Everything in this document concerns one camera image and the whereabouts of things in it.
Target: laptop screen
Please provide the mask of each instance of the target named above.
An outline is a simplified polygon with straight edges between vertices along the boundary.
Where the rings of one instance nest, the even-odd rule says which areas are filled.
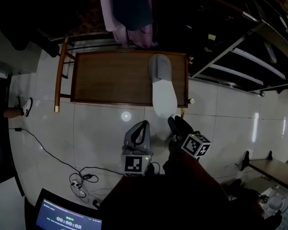
[[[101,230],[102,220],[70,211],[44,199],[36,225],[44,230]]]

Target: pink garment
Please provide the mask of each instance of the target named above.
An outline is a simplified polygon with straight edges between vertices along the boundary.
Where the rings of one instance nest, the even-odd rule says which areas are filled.
[[[118,22],[112,12],[112,0],[100,0],[102,14],[104,16],[106,30],[113,32],[114,39],[123,47],[128,47],[130,41],[142,48],[150,48],[153,43],[153,25],[147,25],[136,31],[128,31],[126,27]]]

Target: wooden tabletop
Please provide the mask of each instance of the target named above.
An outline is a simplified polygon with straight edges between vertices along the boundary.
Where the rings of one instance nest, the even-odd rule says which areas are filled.
[[[278,160],[251,160],[249,166],[288,189],[288,164]]]
[[[77,53],[71,101],[152,106],[148,62],[154,54],[164,54],[169,58],[178,107],[187,107],[186,54],[144,50]]]

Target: slipper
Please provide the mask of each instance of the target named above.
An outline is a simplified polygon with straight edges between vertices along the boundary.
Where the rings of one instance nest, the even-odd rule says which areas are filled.
[[[177,98],[172,84],[172,66],[168,57],[153,55],[149,60],[149,73],[153,83],[153,106],[161,118],[169,118],[177,111]]]

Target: black cable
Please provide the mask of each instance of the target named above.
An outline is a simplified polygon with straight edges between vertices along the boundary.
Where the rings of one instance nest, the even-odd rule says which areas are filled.
[[[112,190],[113,188],[99,188],[99,189],[96,189],[96,190],[93,190],[93,191],[90,191],[91,192],[96,192],[98,190]]]
[[[87,181],[87,182],[90,182],[90,183],[97,183],[97,182],[99,181],[98,176],[97,176],[97,175],[94,175],[94,174],[93,174],[93,176],[97,178],[97,181],[92,182],[92,181],[89,181],[88,179],[84,179],[84,180]]]
[[[81,189],[82,185],[86,188],[86,186],[84,185],[84,181],[87,181],[87,182],[90,182],[90,183],[97,183],[97,182],[99,181],[98,176],[97,176],[97,175],[94,175],[94,174],[93,174],[93,175],[90,174],[90,175],[91,175],[90,178],[92,178],[92,177],[94,176],[94,177],[97,178],[97,181],[92,182],[92,181],[89,181],[88,179],[84,179],[83,176],[81,175],[81,171],[83,171],[84,169],[86,169],[86,168],[88,168],[88,169],[99,169],[99,170],[105,170],[105,171],[109,171],[109,172],[116,173],[116,174],[119,174],[119,175],[123,175],[122,173],[119,173],[119,172],[116,172],[116,171],[112,171],[112,170],[108,170],[108,169],[105,169],[105,168],[99,168],[99,167],[84,167],[83,169],[81,169],[81,170],[79,171],[79,170],[77,170],[75,167],[71,166],[71,165],[68,164],[68,163],[65,163],[65,162],[61,161],[61,160],[58,159],[57,157],[53,156],[50,152],[48,152],[48,151],[44,148],[44,146],[42,145],[42,143],[37,139],[37,137],[36,137],[35,135],[33,135],[30,131],[28,131],[28,130],[26,130],[26,129],[24,129],[24,128],[9,128],[9,129],[13,129],[13,130],[15,130],[15,131],[25,130],[27,133],[29,133],[31,136],[33,136],[33,137],[37,140],[37,142],[41,145],[42,149],[43,149],[46,153],[48,153],[51,157],[55,158],[55,159],[58,160],[59,162],[61,162],[61,163],[63,163],[63,164],[66,164],[66,165],[68,165],[69,167],[71,167],[72,169],[76,170],[78,173],[72,173],[72,174],[69,176],[69,182],[70,182],[70,184],[71,184],[71,190],[72,190],[73,194],[75,194],[75,195],[76,195],[78,198],[80,198],[81,200],[82,200],[82,198],[85,198],[85,197],[87,196],[86,192]],[[74,185],[72,184],[72,182],[71,182],[71,176],[74,175],[74,174],[78,175],[78,176],[80,177],[80,179],[81,179],[81,183],[79,184],[80,187],[74,186]],[[77,194],[73,191],[73,189],[72,189],[73,187],[76,188],[77,190],[82,191],[82,192],[85,194],[85,196],[84,196],[84,197],[81,197],[81,196],[77,195]],[[96,197],[96,196],[94,196],[94,195],[90,195],[90,196],[97,198],[97,199],[99,200],[99,203],[101,202],[98,197]]]
[[[89,194],[90,196],[92,195],[97,195],[97,196],[107,196],[108,194]]]
[[[83,184],[83,186],[85,187],[85,189],[86,189],[86,191],[87,191],[87,194],[88,194],[89,196],[91,196],[91,197],[97,198],[97,199],[99,200],[99,204],[101,204],[100,198],[98,198],[98,197],[96,197],[96,196],[94,196],[94,195],[91,195],[91,194],[89,193],[89,191],[87,190],[86,186],[85,186],[84,184]]]
[[[72,187],[76,188],[77,190],[82,191],[82,192],[85,194],[85,196],[81,197],[81,196],[77,195],[77,194],[73,191]],[[85,197],[87,196],[87,194],[85,193],[85,191],[83,191],[82,189],[79,189],[78,187],[75,187],[75,186],[72,185],[72,184],[71,184],[71,190],[72,190],[73,194],[75,194],[75,195],[76,195],[77,197],[79,197],[79,198],[85,198]]]
[[[161,167],[160,167],[160,164],[159,164],[159,163],[157,163],[157,162],[152,162],[152,163],[156,163],[156,164],[159,166],[159,171],[158,171],[158,174],[160,174],[160,169],[161,169]]]
[[[33,136],[33,137],[37,140],[37,142],[41,145],[41,147],[43,148],[43,150],[44,150],[46,153],[48,153],[51,157],[55,158],[56,160],[60,161],[61,163],[64,163],[64,164],[68,165],[69,167],[73,168],[74,170],[76,170],[77,172],[79,172],[79,171],[78,171],[76,168],[74,168],[73,166],[71,166],[71,165],[69,165],[69,164],[67,164],[67,163],[59,160],[58,158],[56,158],[55,156],[53,156],[50,152],[48,152],[48,151],[43,147],[42,143],[40,143],[40,141],[36,138],[36,136],[33,135],[30,131],[27,131],[25,128],[9,128],[9,129],[14,129],[14,130],[16,130],[16,129],[21,129],[21,130],[25,130],[26,132],[28,132],[31,136]]]
[[[124,174],[119,173],[119,172],[116,172],[116,171],[112,171],[112,170],[108,170],[108,169],[104,169],[104,168],[99,168],[99,167],[84,167],[83,169],[80,170],[80,173],[81,173],[81,171],[84,170],[84,169],[99,169],[99,170],[109,171],[109,172],[112,172],[112,173],[115,173],[115,174],[124,175]]]

